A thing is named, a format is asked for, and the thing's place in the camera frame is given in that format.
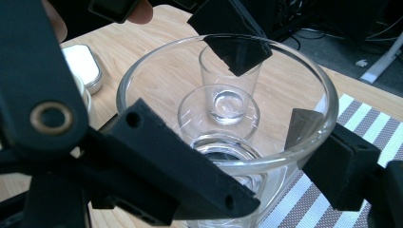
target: clear drinking glass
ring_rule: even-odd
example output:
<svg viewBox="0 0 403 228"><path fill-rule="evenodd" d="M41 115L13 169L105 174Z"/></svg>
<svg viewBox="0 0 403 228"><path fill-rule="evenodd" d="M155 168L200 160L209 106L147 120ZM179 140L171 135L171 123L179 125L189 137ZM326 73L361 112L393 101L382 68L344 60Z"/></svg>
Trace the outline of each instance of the clear drinking glass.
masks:
<svg viewBox="0 0 403 228"><path fill-rule="evenodd" d="M206 46L229 61L228 68L239 75L259 66L254 92L250 94L259 111L259 122L250 137L236 137L232 131L218 134L212 128L189 138L184 131L178 113L183 99L205 85L199 58ZM261 60L260 52L268 48L273 55ZM336 90L317 64L282 44L244 35L191 37L151 51L122 79L118 111L122 113L139 98L189 145L248 186L260 200L259 209L245 218L184 221L191 227L257 227L305 160L330 135L338 112ZM239 123L215 122L218 128Z"/></svg>
<svg viewBox="0 0 403 228"><path fill-rule="evenodd" d="M201 51L199 63L201 65L201 78L204 86L212 84L235 86L253 96L261 64L252 67L241 75L236 75L210 46L206 46Z"/></svg>

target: screw hole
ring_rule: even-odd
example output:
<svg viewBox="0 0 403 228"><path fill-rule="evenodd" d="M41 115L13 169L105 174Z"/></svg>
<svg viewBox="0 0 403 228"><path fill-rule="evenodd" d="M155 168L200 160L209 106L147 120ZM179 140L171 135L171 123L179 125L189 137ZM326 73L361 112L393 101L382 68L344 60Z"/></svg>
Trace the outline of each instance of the screw hole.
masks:
<svg viewBox="0 0 403 228"><path fill-rule="evenodd" d="M57 102L38 104L32 109L29 120L35 130L52 136L68 132L74 123L70 109Z"/></svg>
<svg viewBox="0 0 403 228"><path fill-rule="evenodd" d="M235 208L235 202L234 202L234 198L232 198L231 195L228 195L225 198L225 206L229 209L229 210L233 210Z"/></svg>
<svg viewBox="0 0 403 228"><path fill-rule="evenodd" d="M126 116L126 122L132 128L139 127L141 120L142 120L142 118L139 116L139 114L137 114L135 112L130 112Z"/></svg>

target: floor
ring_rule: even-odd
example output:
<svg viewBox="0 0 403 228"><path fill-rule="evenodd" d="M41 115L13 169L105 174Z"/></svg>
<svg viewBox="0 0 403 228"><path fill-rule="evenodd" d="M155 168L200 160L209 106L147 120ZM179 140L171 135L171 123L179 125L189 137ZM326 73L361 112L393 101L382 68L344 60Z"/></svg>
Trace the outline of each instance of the floor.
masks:
<svg viewBox="0 0 403 228"><path fill-rule="evenodd" d="M354 47L341 36L302 29L282 43L298 49L324 67L358 80L392 46L393 42L394 40L364 42L361 47ZM358 61L363 61L367 65L357 66ZM396 57L372 86L403 97L403 53Z"/></svg>

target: black device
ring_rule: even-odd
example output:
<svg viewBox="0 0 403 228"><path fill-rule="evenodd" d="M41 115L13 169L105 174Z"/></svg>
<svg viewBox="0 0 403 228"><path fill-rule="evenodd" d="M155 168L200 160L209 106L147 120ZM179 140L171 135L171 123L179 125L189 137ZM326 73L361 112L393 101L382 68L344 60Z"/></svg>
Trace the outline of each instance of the black device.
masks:
<svg viewBox="0 0 403 228"><path fill-rule="evenodd" d="M381 18L389 0L323 0L318 13L352 45L360 45Z"/></svg>
<svg viewBox="0 0 403 228"><path fill-rule="evenodd" d="M108 0L91 0L89 11L103 16L112 22L123 23L140 0L121 0L119 3Z"/></svg>
<svg viewBox="0 0 403 228"><path fill-rule="evenodd" d="M125 17L132 10L125 4L112 11ZM249 189L176 138L142 101L100 131L88 127L86 110L39 0L0 1L0 18L4 147L0 173L32 175L27 193L0 203L2 225L87 227L89 201L95 208L120 206L153 225L169 224L172 219L240 217L257 208ZM311 118L311 114L295 110L293 119ZM295 137L299 131L310 130L290 125L294 137L289 139L299 139ZM161 137L156 139L155 132ZM136 139L127 137L131 134ZM73 158L69 151L77 145L83 154ZM153 157L166 156L165 150L174 157L166 162ZM370 224L381 221L402 227L402 161L382 168L376 165L378 155L377 148L337 125L301 167L335 209L356 210L366 199L374 208ZM172 169L176 156L185 156L186 162ZM182 175L183 169L189 176ZM198 175L207 177L205 184L191 181ZM209 184L209 176L217 176L219 184Z"/></svg>

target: black cable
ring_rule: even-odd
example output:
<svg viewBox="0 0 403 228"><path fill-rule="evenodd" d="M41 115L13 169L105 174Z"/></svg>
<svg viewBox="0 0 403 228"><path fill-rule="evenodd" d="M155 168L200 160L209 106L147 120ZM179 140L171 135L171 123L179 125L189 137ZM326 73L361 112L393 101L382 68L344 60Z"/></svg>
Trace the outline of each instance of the black cable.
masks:
<svg viewBox="0 0 403 228"><path fill-rule="evenodd" d="M329 36L329 37L336 38L336 39L345 39L344 36L338 35L337 33L332 32L330 29L300 28L299 30L309 31L309 32L313 32L313 33L321 33L321 36Z"/></svg>
<svg viewBox="0 0 403 228"><path fill-rule="evenodd" d="M300 50L301 49L301 42L296 37L294 37L293 35L291 35L290 38L297 42L297 50Z"/></svg>
<svg viewBox="0 0 403 228"><path fill-rule="evenodd" d="M323 37L325 37L327 35L327 33L322 32L322 34L320 36L318 36L318 37L306 37L306 36L301 36L301 35L299 35L297 33L295 33L295 35L297 37L299 37L299 38L306 39L306 40L319 40L319 39L322 39Z"/></svg>
<svg viewBox="0 0 403 228"><path fill-rule="evenodd" d="M381 30L380 32L378 32L378 33L376 33L376 34L373 34L373 35L371 35L371 36L368 36L366 39L371 39L371 38L374 38L374 37L376 37L376 36L378 36L378 35L381 35L381 34L385 33L386 31L390 30L392 27L394 27L395 25L397 25L397 23L399 23L399 21L401 21L401 20L403 20L403 16L401 16L399 19L397 19L397 21L395 21L394 23L392 23L391 25L389 25L387 28Z"/></svg>
<svg viewBox="0 0 403 228"><path fill-rule="evenodd" d="M275 17L275 25L282 26L282 24L289 18L289 8L285 3L285 0L276 1L275 13L277 14Z"/></svg>

